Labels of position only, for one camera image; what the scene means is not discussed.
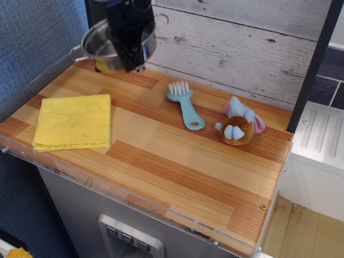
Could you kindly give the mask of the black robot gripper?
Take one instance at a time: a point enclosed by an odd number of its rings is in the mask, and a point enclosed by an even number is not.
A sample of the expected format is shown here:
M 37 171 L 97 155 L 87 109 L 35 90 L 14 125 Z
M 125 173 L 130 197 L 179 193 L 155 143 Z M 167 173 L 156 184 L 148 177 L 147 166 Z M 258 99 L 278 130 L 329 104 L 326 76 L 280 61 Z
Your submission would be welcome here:
M 104 1 L 110 39 L 124 71 L 145 71 L 143 36 L 155 27 L 151 1 Z

